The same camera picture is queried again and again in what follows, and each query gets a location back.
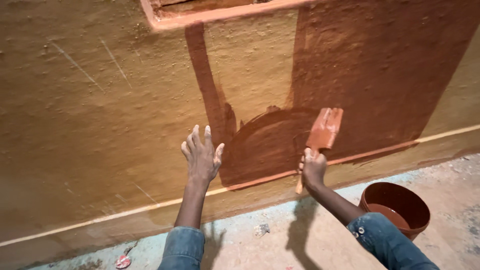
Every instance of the paint-covered brush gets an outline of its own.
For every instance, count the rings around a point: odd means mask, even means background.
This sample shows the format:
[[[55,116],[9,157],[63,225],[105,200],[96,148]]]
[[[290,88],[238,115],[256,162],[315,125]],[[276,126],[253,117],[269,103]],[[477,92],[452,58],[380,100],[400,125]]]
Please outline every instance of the paint-covered brush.
[[[315,122],[313,122],[312,130],[307,139],[306,147],[318,150],[322,153],[324,150],[331,149],[335,142],[336,135],[340,130],[342,122],[343,110],[340,108],[323,108],[320,110]],[[301,178],[297,183],[295,192],[300,194],[303,190]]]

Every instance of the paint bucket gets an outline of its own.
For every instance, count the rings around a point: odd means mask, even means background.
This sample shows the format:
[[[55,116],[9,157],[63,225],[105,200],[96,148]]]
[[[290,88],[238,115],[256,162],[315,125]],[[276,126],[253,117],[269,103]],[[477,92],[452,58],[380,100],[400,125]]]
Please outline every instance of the paint bucket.
[[[359,207],[366,212],[382,213],[412,241],[430,222],[430,210],[425,202],[397,184],[371,184],[363,191]]]

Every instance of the denim fabric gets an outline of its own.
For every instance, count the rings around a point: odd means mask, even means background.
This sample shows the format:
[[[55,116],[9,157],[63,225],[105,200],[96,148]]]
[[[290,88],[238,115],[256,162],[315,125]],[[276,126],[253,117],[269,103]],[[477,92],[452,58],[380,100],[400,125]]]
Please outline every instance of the denim fabric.
[[[193,227],[173,228],[167,236],[158,270],[199,270],[205,236]]]
[[[380,213],[366,213],[350,222],[347,228],[387,269],[438,270],[410,239]]]

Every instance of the wall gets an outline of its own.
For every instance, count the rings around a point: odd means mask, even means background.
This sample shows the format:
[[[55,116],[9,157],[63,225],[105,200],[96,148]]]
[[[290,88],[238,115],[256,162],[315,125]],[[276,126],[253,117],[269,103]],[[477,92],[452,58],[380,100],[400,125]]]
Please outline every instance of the wall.
[[[205,221],[295,199],[293,138],[321,107],[345,110],[333,187],[480,151],[479,7],[274,0],[159,22],[146,1],[4,1],[1,266],[168,230],[195,124],[226,143]]]

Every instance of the concrete floor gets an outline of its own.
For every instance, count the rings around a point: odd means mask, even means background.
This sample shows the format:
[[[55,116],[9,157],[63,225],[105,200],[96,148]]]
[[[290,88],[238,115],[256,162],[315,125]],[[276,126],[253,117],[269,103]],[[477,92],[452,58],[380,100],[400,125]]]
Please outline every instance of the concrete floor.
[[[440,269],[480,269],[480,154],[387,177],[417,193],[430,208],[430,225],[414,243]],[[358,204],[370,183],[337,190]],[[259,238],[254,226],[268,223]],[[204,225],[202,270],[384,269],[330,213],[311,198]],[[167,234],[138,241],[130,270],[156,270]],[[124,243],[35,270],[113,270]]]

